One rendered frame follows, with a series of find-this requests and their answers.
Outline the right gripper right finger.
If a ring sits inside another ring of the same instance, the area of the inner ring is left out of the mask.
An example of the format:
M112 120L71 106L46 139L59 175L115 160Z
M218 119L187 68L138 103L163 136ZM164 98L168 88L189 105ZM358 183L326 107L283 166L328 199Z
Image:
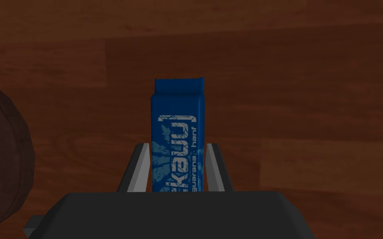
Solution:
M218 144L206 145L205 168L210 192L233 192L234 188Z

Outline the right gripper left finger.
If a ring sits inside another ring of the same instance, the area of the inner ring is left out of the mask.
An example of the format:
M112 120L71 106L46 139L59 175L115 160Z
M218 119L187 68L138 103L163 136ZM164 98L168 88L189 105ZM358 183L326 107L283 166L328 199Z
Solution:
M149 144L139 143L133 150L117 192L145 192L149 171Z

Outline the blue snack bar wrapper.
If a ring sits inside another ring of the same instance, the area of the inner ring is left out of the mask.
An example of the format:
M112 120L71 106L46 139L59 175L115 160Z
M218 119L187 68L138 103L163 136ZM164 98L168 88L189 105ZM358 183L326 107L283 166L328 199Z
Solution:
M152 190L204 189L204 79L155 79L151 97Z

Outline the dark brown round bowl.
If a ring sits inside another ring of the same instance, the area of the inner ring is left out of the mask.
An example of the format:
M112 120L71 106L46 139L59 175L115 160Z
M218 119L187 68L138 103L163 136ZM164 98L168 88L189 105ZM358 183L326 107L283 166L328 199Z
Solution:
M29 127L0 91L0 223L25 203L34 181L35 151Z

